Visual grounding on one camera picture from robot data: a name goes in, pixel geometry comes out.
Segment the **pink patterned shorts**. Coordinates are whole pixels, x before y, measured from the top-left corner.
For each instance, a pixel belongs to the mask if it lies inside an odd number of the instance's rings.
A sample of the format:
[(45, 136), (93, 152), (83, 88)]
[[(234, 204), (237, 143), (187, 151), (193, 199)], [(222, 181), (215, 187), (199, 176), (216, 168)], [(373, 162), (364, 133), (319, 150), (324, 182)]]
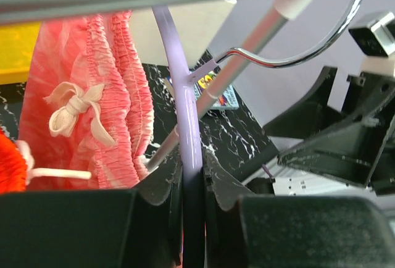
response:
[(154, 106), (130, 18), (125, 11), (41, 24), (19, 138), (37, 167), (91, 177), (37, 177), (29, 190), (131, 188), (147, 177)]

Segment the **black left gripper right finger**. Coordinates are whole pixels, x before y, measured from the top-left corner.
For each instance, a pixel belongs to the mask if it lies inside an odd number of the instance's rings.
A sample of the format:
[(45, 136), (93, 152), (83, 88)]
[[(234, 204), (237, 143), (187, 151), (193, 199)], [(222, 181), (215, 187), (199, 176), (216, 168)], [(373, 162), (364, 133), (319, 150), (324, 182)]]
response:
[(394, 234), (369, 200), (257, 195), (204, 154), (209, 267), (393, 267)]

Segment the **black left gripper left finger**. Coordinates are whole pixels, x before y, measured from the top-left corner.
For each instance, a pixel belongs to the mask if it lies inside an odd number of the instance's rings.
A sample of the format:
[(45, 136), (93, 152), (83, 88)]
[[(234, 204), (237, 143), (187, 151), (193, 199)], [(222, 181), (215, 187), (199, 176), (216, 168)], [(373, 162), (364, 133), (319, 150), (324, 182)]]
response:
[(132, 189), (1, 196), (2, 267), (174, 267), (181, 249), (181, 169)]

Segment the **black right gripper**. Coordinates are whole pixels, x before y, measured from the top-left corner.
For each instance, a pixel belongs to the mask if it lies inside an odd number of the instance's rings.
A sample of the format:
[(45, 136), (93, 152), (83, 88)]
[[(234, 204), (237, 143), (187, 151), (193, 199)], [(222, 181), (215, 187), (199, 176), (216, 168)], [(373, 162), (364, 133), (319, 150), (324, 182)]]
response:
[(266, 136), (306, 139), (278, 156), (278, 164), (366, 187), (394, 131), (394, 78), (380, 77), (338, 122), (328, 105), (337, 73), (324, 66), (311, 89), (262, 127)]

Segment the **lilac wire clothes hanger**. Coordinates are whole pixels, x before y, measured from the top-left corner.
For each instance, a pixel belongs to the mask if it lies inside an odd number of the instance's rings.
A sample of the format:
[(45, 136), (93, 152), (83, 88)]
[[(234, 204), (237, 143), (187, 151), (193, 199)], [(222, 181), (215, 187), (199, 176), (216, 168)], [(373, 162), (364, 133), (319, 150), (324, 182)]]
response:
[(204, 188), (199, 119), (211, 104), (244, 70), (247, 62), (271, 69), (305, 63), (328, 49), (343, 33), (360, 8), (362, 0), (351, 0), (338, 23), (317, 45), (306, 52), (279, 61), (266, 60), (259, 52), (289, 20), (297, 17), (313, 0), (276, 0), (271, 11), (245, 40), (241, 48), (231, 48), (218, 59), (190, 73), (181, 41), (168, 5), (192, 0), (161, 0), (153, 14), (162, 37), (173, 80), (177, 126), (162, 143), (148, 166), (157, 166), (176, 145), (183, 165), (183, 265), (204, 265)]

